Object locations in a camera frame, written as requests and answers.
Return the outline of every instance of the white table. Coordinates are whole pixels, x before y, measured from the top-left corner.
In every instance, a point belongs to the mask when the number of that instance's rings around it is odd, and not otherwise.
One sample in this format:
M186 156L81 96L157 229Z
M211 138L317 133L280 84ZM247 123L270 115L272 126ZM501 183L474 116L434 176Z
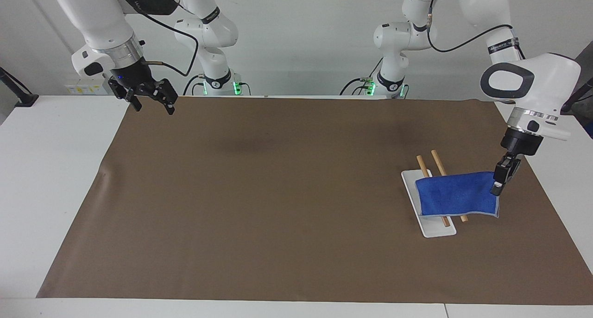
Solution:
M593 317L593 305L34 299L126 108L110 96L43 96L0 126L0 317ZM587 189L593 140L573 118L561 121L573 133L570 141L544 140L529 162L593 271L593 190Z

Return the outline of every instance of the brown table surface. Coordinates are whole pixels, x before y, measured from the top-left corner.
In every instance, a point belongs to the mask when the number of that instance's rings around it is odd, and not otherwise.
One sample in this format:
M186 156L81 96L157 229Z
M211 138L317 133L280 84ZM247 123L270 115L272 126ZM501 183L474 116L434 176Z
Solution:
M180 98L126 113L38 297L593 305L524 162L500 218L422 236L400 174L493 170L492 103Z

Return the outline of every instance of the dark blue fabric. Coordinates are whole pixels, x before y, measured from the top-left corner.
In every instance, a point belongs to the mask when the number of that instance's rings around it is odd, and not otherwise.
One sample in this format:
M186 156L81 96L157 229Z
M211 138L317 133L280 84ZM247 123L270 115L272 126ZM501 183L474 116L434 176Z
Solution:
M493 176L494 172L477 172L417 180L422 215L498 217L498 196L490 193Z

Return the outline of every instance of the black pole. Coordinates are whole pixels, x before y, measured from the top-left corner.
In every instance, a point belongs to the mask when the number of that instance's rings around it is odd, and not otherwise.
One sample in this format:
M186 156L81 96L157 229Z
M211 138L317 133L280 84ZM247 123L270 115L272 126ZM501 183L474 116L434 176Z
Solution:
M572 109L572 105L574 105L575 102L577 102L580 98L582 98L591 89L593 89L593 77L591 79L589 79L589 81L587 81L585 83L585 85L581 86L581 88L576 90L576 92L574 92L574 94L572 94L572 96L570 96L570 98L568 98L568 100L562 106L561 112L566 113L566 112L570 111L570 109Z
M39 98L37 94L26 94L19 86L6 74L6 71L0 67L0 81L4 83L8 88L19 98L19 102L14 105L15 107L31 107L35 101Z

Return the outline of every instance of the wooden dowel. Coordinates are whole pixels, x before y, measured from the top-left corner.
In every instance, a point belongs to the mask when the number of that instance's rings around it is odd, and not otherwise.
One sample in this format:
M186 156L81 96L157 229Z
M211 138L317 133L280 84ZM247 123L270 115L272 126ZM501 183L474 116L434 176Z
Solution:
M426 164L424 163L424 159L422 158L422 156L416 156L416 159L418 161L418 165L420 165L422 174L424 174L424 178L430 177L430 175L428 174L428 168L426 168ZM445 228L451 227L451 223L449 223L449 219L447 219L447 217L441 217L441 219L443 220Z
M445 172L445 166L443 166L443 162L441 161L439 154L436 152L436 150L430 151L430 153L432 153L432 158L435 159L436 167L439 168L439 172L441 173L441 176L446 176L447 172ZM470 219L468 219L467 215L461 215L462 222L467 222L469 220Z

